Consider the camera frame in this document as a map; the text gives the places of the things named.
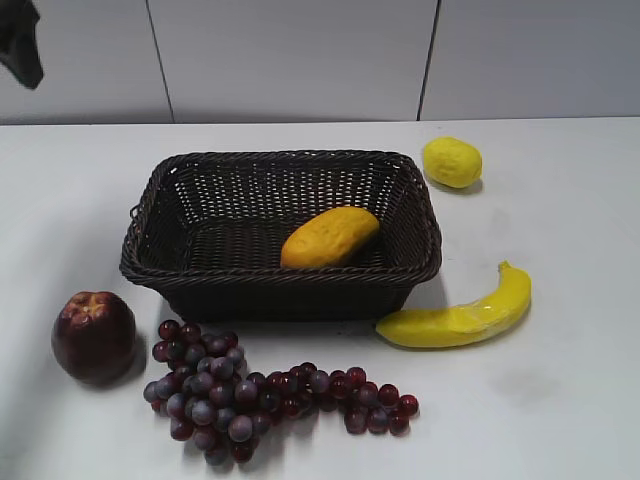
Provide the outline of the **dark gripper at top left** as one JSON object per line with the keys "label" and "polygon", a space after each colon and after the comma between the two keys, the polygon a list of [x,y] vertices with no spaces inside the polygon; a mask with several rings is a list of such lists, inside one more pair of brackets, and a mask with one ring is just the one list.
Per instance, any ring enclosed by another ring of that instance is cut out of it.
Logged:
{"label": "dark gripper at top left", "polygon": [[35,90],[44,78],[36,40],[40,14],[31,0],[1,0],[1,64],[16,81]]}

